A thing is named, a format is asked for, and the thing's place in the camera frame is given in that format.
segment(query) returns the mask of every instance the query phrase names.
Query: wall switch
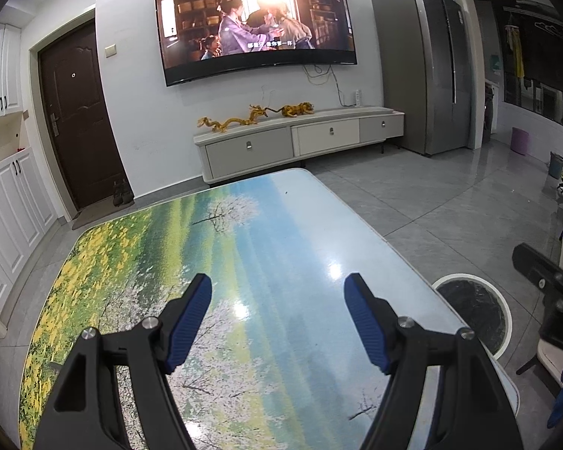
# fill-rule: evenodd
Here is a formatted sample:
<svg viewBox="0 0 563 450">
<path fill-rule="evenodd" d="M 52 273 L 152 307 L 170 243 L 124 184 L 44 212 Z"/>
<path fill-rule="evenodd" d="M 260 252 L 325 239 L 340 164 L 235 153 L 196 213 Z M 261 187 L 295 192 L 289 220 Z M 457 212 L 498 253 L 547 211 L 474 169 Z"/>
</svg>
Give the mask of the wall switch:
<svg viewBox="0 0 563 450">
<path fill-rule="evenodd" d="M 117 44 L 110 45 L 104 48 L 104 53 L 106 57 L 114 56 L 117 53 Z"/>
</svg>

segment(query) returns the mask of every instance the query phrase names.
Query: gray refrigerator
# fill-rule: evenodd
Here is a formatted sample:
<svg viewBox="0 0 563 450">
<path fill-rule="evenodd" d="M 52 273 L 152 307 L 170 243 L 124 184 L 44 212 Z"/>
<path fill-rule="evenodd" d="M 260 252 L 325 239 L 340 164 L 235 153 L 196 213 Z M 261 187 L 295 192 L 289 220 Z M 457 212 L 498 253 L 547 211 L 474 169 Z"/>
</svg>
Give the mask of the gray refrigerator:
<svg viewBox="0 0 563 450">
<path fill-rule="evenodd" d="M 432 155 L 464 147 L 471 124 L 471 66 L 453 0 L 371 0 L 384 106 L 405 113 L 397 144 Z"/>
</svg>

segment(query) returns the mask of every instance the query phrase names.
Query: screw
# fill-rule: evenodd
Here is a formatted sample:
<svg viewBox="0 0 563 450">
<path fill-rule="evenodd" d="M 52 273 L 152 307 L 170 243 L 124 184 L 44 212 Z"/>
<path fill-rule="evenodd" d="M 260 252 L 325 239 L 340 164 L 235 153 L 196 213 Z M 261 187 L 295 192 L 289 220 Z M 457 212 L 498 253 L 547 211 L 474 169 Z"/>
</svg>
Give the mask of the screw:
<svg viewBox="0 0 563 450">
<path fill-rule="evenodd" d="M 88 327 L 88 328 L 84 328 L 83 331 L 81 332 L 81 337 L 84 340 L 89 340 L 91 338 L 94 338 L 96 336 L 96 329 L 94 327 Z"/>
<path fill-rule="evenodd" d="M 473 340 L 476 333 L 471 328 L 464 328 L 461 330 L 461 338 L 464 340 Z"/>
<path fill-rule="evenodd" d="M 158 318 L 155 316 L 147 316 L 142 320 L 142 326 L 146 330 L 150 330 L 158 325 Z"/>
<path fill-rule="evenodd" d="M 415 320 L 408 316 L 401 316 L 398 318 L 398 325 L 401 328 L 413 328 L 415 326 Z"/>
</svg>

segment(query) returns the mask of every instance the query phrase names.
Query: pair of black shoes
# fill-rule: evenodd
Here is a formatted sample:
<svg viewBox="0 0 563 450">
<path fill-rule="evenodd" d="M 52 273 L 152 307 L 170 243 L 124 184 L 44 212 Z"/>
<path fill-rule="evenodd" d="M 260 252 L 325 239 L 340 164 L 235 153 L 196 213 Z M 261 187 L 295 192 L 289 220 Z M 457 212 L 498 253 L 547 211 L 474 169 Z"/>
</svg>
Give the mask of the pair of black shoes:
<svg viewBox="0 0 563 450">
<path fill-rule="evenodd" d="M 133 201 L 133 192 L 131 186 L 126 179 L 122 181 L 114 182 L 114 195 L 113 204 L 115 206 L 121 206 L 122 204 L 128 204 Z"/>
</svg>

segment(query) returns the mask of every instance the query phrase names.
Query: drawer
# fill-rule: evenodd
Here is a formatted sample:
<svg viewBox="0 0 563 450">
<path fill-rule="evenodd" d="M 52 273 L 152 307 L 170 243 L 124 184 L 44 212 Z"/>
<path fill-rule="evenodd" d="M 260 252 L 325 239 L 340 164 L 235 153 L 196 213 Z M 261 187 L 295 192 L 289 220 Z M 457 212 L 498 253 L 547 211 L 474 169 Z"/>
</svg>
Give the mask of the drawer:
<svg viewBox="0 0 563 450">
<path fill-rule="evenodd" d="M 388 115 L 359 119 L 361 142 L 401 137 L 405 130 L 404 115 Z"/>
<path fill-rule="evenodd" d="M 251 133 L 207 145 L 206 155 L 216 179 L 291 159 L 292 136 L 288 127 Z"/>
<path fill-rule="evenodd" d="M 294 146 L 297 155 L 307 155 L 323 150 L 358 144 L 358 118 L 354 120 L 328 121 L 307 126 L 293 127 Z"/>
</svg>

